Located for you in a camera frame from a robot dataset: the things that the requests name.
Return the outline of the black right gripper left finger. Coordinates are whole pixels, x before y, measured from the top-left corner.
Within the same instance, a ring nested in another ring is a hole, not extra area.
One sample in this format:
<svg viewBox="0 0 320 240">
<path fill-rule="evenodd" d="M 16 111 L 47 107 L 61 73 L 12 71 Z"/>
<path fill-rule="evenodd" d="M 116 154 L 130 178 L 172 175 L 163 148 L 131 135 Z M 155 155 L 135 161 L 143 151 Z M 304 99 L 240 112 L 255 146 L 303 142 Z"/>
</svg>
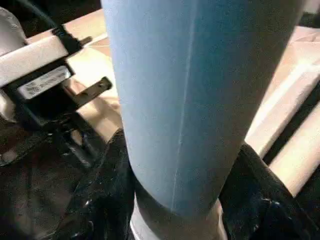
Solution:
<svg viewBox="0 0 320 240">
<path fill-rule="evenodd" d="M 134 198 L 134 175 L 119 128 L 78 183 L 52 239 L 129 240 Z"/>
</svg>

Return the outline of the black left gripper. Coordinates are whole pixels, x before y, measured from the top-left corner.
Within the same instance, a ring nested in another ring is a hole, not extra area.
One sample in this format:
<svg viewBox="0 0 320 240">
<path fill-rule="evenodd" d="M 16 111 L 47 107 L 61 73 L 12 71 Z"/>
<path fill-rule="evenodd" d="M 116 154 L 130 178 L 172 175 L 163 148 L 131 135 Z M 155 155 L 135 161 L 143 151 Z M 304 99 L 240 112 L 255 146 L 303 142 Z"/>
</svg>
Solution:
<svg viewBox="0 0 320 240">
<path fill-rule="evenodd" d="M 43 92 L 34 83 L 20 80 L 3 87 L 15 106 L 15 119 L 31 135 L 2 153 L 0 165 L 18 162 L 44 142 L 50 142 L 75 167 L 82 171 L 91 169 L 106 145 L 77 110 L 112 86 L 103 77 L 78 94 L 72 93 L 63 82 Z"/>
</svg>

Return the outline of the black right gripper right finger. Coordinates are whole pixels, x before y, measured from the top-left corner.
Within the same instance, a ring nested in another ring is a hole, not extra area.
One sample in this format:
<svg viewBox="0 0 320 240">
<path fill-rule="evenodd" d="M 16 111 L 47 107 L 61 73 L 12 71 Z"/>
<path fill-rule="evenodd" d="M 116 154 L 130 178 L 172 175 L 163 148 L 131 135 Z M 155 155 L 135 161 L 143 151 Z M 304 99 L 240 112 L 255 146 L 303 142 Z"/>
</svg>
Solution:
<svg viewBox="0 0 320 240">
<path fill-rule="evenodd" d="M 230 240 L 318 240 L 320 228 L 248 144 L 219 195 Z"/>
</svg>

